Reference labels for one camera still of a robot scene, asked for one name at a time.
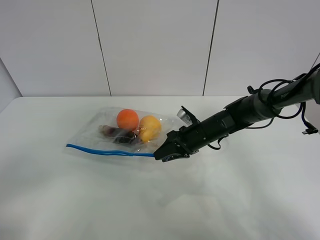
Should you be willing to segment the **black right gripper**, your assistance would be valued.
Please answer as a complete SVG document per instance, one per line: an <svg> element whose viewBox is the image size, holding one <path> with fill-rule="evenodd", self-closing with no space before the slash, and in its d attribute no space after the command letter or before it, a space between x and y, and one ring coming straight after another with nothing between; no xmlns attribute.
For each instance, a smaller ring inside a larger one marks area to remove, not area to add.
<svg viewBox="0 0 320 240"><path fill-rule="evenodd" d="M188 159L202 147L220 150L220 142L229 136L235 122L227 111L220 111L197 125L182 126L172 133L154 153L154 158L163 163Z"/></svg>

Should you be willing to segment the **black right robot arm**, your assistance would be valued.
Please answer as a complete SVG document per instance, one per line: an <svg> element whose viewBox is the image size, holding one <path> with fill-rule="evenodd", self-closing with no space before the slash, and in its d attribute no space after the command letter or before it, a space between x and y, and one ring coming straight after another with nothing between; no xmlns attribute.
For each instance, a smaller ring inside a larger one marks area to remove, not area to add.
<svg viewBox="0 0 320 240"><path fill-rule="evenodd" d="M274 79L276 86L265 89L263 83L258 89L248 86L248 96L237 99L224 110L199 121L190 111L182 107L177 116L186 124L178 131L167 133L165 142L154 152L158 161L169 162L176 159L187 159L199 149L220 142L229 135L243 129L252 129L252 125L264 120L273 121L282 118L282 109L299 104L299 110L293 118L302 115L306 126L304 135L316 134L318 129L306 121L306 102L320 102L320 66L317 64L308 73L303 73L293 80Z"/></svg>

